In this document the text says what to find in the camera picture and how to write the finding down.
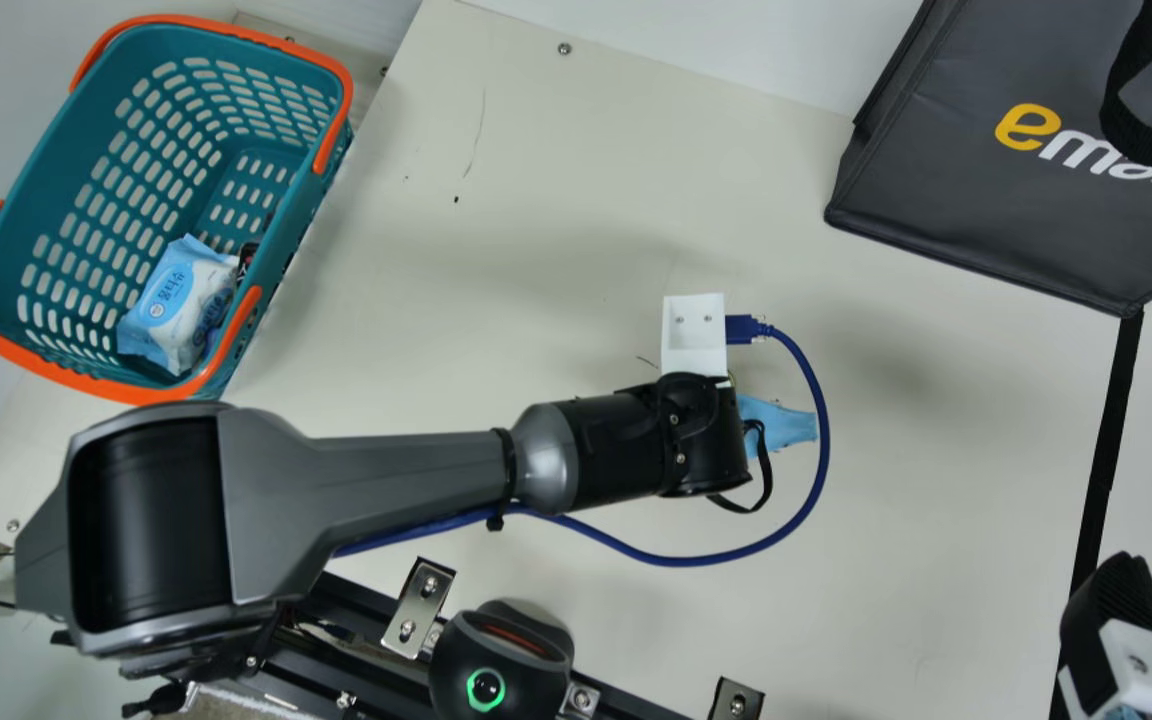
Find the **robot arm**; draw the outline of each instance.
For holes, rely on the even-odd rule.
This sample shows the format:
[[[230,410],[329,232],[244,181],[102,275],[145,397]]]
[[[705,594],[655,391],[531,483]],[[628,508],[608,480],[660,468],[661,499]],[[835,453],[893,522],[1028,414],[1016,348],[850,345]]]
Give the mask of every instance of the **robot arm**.
[[[20,533],[18,606],[63,619],[88,655],[204,649],[305,596],[347,543],[511,500],[558,514],[749,479],[726,378],[668,374],[456,434],[312,439],[259,410],[145,407],[73,438]]]

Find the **metal bracket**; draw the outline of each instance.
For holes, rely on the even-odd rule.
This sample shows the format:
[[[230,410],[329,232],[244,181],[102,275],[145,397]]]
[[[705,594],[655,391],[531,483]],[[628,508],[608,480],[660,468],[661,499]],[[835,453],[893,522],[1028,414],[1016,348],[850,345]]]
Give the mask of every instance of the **metal bracket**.
[[[381,646],[407,660],[416,660],[429,641],[430,630],[435,628],[438,612],[444,608],[453,579],[456,579],[456,570],[417,559],[397,598],[394,619],[380,638]]]
[[[736,680],[719,679],[708,720],[758,720],[763,714],[763,697],[764,694]]]
[[[563,698],[563,707],[558,712],[559,720],[594,720],[594,711],[598,710],[599,697],[602,697],[602,694],[573,680],[567,685],[567,697]]]

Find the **white table surface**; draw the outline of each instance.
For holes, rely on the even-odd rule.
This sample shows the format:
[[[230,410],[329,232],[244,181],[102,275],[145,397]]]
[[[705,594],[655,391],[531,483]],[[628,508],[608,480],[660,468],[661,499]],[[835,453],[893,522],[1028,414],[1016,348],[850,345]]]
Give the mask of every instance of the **white table surface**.
[[[225,400],[312,435],[509,425],[652,381],[637,356],[659,353],[660,297],[726,291],[817,367],[823,501],[773,551],[703,570],[525,518],[329,569],[396,592],[417,555],[450,564],[448,612],[539,602],[581,670],[690,717],[721,674],[767,691],[770,719],[1046,714],[1115,320],[828,228],[846,118],[561,40],[425,1]],[[742,391],[810,409],[778,348],[732,365]],[[1,541],[69,434],[120,410],[20,382]],[[752,518],[666,500],[581,516],[654,551],[723,550],[793,514],[813,465],[814,446],[774,456]]]

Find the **bag handle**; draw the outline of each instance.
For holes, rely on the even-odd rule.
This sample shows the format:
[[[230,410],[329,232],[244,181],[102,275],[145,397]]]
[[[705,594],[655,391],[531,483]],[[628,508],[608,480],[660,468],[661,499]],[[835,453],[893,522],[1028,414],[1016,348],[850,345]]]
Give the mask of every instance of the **bag handle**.
[[[1101,129],[1107,141],[1134,162],[1152,167],[1152,127],[1128,109],[1120,92],[1152,63],[1152,0],[1144,0],[1140,14],[1128,29],[1119,56],[1111,68],[1101,105]]]

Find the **teal basket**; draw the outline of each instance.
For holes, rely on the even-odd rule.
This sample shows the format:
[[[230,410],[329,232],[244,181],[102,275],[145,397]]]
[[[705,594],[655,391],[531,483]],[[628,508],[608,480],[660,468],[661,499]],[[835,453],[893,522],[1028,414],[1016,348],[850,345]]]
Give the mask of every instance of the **teal basket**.
[[[111,29],[0,204],[0,355],[134,406],[219,397],[353,139],[349,73],[245,28]],[[115,327],[166,243],[259,242],[207,356],[174,377]]]

